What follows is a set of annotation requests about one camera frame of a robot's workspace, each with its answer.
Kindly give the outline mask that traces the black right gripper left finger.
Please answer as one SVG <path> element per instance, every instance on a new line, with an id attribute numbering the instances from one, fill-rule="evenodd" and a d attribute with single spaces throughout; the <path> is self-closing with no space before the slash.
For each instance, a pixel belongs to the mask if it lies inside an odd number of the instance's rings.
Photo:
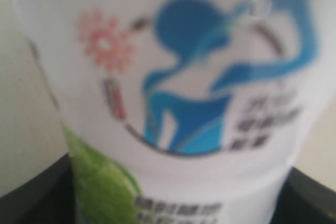
<path id="1" fill-rule="evenodd" d="M 1 223 L 76 223 L 73 186 L 70 158 L 66 154 L 1 197 Z"/>

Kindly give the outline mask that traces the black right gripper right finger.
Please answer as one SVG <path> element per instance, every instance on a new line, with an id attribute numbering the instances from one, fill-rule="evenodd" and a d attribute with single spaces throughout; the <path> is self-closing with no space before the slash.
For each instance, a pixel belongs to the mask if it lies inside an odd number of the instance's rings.
<path id="1" fill-rule="evenodd" d="M 335 224 L 335 191 L 293 168 L 281 190 L 272 222 Z"/>

